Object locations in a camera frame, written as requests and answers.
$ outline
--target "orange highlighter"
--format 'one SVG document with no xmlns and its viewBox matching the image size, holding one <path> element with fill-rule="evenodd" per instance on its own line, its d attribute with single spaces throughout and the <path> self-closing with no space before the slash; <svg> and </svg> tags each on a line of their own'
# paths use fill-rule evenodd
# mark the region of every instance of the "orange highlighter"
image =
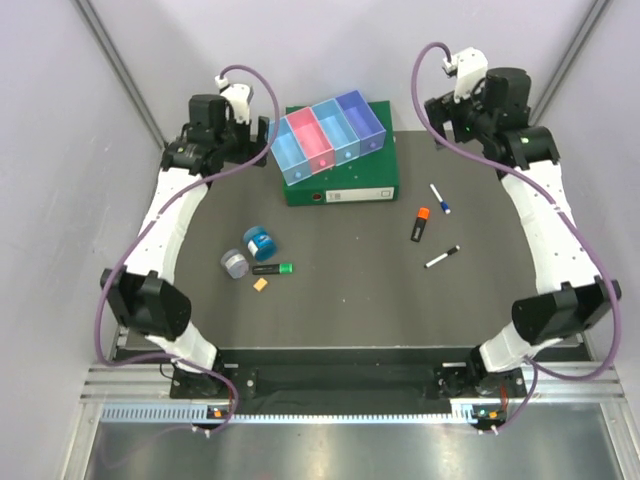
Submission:
<svg viewBox="0 0 640 480">
<path fill-rule="evenodd" d="M 413 230 L 411 230 L 411 240 L 413 242 L 419 242 L 422 238 L 422 232 L 424 232 L 424 227 L 427 224 L 427 219 L 429 218 L 429 209 L 426 207 L 422 207 L 418 211 L 418 216 L 416 217 L 416 223 L 413 225 Z"/>
</svg>

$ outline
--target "white label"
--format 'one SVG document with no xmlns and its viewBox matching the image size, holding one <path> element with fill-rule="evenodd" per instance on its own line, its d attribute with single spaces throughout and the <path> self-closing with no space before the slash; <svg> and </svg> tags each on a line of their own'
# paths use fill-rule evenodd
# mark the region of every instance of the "white label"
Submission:
<svg viewBox="0 0 640 480">
<path fill-rule="evenodd" d="M 233 267 L 237 262 L 241 262 L 243 260 L 244 256 L 241 253 L 236 253 L 233 257 L 224 262 L 224 267 L 227 270 L 231 270 L 231 267 Z"/>
<path fill-rule="evenodd" d="M 369 200 L 392 200 L 395 187 L 350 188 L 347 190 L 327 190 L 327 203 L 364 202 Z"/>
<path fill-rule="evenodd" d="M 251 255 L 253 255 L 255 257 L 256 256 L 256 252 L 258 251 L 258 247 L 256 246 L 255 243 L 253 243 L 253 240 L 249 240 L 249 243 L 247 243 L 247 248 L 251 252 Z"/>
</svg>

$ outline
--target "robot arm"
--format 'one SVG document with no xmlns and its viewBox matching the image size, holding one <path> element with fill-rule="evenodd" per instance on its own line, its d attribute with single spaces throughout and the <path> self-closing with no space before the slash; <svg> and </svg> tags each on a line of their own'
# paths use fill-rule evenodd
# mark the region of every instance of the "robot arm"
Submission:
<svg viewBox="0 0 640 480">
<path fill-rule="evenodd" d="M 244 163 L 267 144 L 268 119 L 260 117 L 255 141 L 250 139 L 252 90 L 216 78 L 220 95 L 195 95 L 189 101 L 189 123 L 163 154 L 158 183 L 141 230 L 155 227 L 131 253 L 108 293 L 116 320 L 165 352 L 207 369 L 219 370 L 218 349 L 191 322 L 191 302 L 173 286 L 175 266 L 191 218 L 211 184 L 183 194 L 162 216 L 159 210 L 176 193 L 218 173 L 224 162 Z M 256 163 L 264 166 L 266 158 Z M 102 275 L 104 286 L 110 270 Z M 201 375 L 176 361 L 176 366 Z"/>
<path fill-rule="evenodd" d="M 573 221 L 553 137 L 544 127 L 529 126 L 529 76 L 517 68 L 487 69 L 485 56 L 473 48 L 445 59 L 444 70 L 457 77 L 456 87 L 425 103 L 432 126 L 445 136 L 451 122 L 456 142 L 478 140 L 486 158 L 519 170 L 556 200 L 552 207 L 519 179 L 498 173 L 531 249 L 538 295 L 514 302 L 511 322 L 470 352 L 469 381 L 490 389 L 492 379 L 524 358 L 591 328 L 610 304 L 597 268 L 556 213 L 561 209 Z"/>
</svg>

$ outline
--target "gray wall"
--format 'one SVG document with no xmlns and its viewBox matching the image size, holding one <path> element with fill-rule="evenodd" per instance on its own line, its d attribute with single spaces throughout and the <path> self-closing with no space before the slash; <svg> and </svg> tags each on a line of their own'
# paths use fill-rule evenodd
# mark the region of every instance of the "gray wall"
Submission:
<svg viewBox="0 0 640 480">
<path fill-rule="evenodd" d="M 526 68 L 537 79 L 535 99 L 587 6 L 583 0 L 93 3 L 167 138 L 187 117 L 185 99 L 210 92 L 213 77 L 231 63 L 258 69 L 283 106 L 358 88 L 369 100 L 391 100 L 397 129 L 421 129 L 409 77 L 420 49 L 434 40 L 454 51 L 476 46 L 493 65 Z M 441 58 L 425 62 L 422 98 L 452 88 Z M 258 91 L 254 113 L 271 112 Z"/>
<path fill-rule="evenodd" d="M 622 286 L 623 339 L 616 361 L 640 421 L 640 2 L 615 0 L 541 123 L 554 133 L 576 223 Z M 593 334 L 598 352 L 611 321 Z"/>
<path fill-rule="evenodd" d="M 70 1 L 4 7 L 0 476 L 33 480 L 66 448 L 98 279 L 139 228 L 158 149 Z"/>
</svg>

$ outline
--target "orange cap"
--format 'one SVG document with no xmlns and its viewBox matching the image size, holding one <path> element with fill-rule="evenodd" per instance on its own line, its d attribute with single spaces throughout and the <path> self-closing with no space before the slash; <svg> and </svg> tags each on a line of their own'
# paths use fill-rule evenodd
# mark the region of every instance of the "orange cap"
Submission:
<svg viewBox="0 0 640 480">
<path fill-rule="evenodd" d="M 418 218 L 424 218 L 425 220 L 427 218 L 429 218 L 429 209 L 422 207 L 419 211 L 418 211 Z"/>
</svg>

